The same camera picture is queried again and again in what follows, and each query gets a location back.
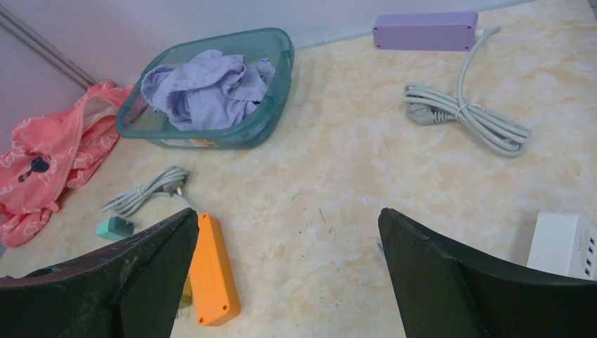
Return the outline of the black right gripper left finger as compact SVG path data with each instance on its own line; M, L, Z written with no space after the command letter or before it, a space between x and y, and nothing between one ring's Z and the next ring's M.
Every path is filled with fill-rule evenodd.
M199 234L186 208L85 255L1 279L2 337L169 337Z

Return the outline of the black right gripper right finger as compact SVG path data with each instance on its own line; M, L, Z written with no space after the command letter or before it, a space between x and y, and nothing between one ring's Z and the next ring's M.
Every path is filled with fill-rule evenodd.
M596 283L504 261L392 208L378 218L407 337L595 337Z

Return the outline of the orange power strip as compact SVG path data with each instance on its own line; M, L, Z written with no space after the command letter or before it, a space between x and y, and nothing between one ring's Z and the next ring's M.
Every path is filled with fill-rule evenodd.
M220 221L202 213L189 280L196 319L202 326L218 327L241 313L236 283Z

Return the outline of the yellow plug adapter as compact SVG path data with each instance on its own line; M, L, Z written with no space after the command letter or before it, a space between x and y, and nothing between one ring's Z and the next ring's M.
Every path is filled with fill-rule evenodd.
M181 315L184 314L184 309L188 308L192 305L192 290L191 290L191 282L189 276L187 276L183 289L182 295L180 299L180 303L178 306L177 316L179 318Z

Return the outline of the teal blue plug adapter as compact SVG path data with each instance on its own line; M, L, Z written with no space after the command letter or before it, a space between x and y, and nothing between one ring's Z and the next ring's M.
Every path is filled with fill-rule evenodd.
M133 223L119 216L113 216L96 226L96 236L111 242L132 236L133 233Z

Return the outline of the white power strip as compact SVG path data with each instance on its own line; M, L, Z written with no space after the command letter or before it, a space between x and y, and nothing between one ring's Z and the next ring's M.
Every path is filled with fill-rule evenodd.
M578 213L538 214L527 267L596 280L596 226Z

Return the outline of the pink printed garment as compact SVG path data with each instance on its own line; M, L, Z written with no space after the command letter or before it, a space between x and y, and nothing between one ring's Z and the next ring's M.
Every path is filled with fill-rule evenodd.
M84 185L119 139L115 118L133 87L104 81L72 108L18 123L1 156L1 241L30 241L59 211L63 192Z

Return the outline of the lavender cloth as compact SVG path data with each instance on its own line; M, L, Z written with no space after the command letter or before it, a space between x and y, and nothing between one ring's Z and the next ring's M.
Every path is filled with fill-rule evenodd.
M222 130L257 109L274 75L267 58L246 63L241 54L207 50L187 63L151 69L140 92L178 130Z

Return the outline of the teal plastic basket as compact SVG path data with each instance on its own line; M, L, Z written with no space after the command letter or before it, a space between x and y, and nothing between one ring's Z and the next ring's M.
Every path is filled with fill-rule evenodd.
M233 127L222 130L181 131L165 113L150 106L140 92L141 82L159 65L178 66L207 50L241 54L246 63L267 58L275 75L257 109ZM124 138L144 139L157 146L179 149L251 149L274 131L284 111L291 86L294 45L279 28L267 27L185 42L166 49L146 66L125 103L118 111L115 127Z

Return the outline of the purple power strip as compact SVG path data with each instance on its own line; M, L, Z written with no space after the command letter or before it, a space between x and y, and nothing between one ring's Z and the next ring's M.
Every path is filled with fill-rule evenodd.
M384 14L372 27L378 49L469 51L476 42L479 14L474 11Z

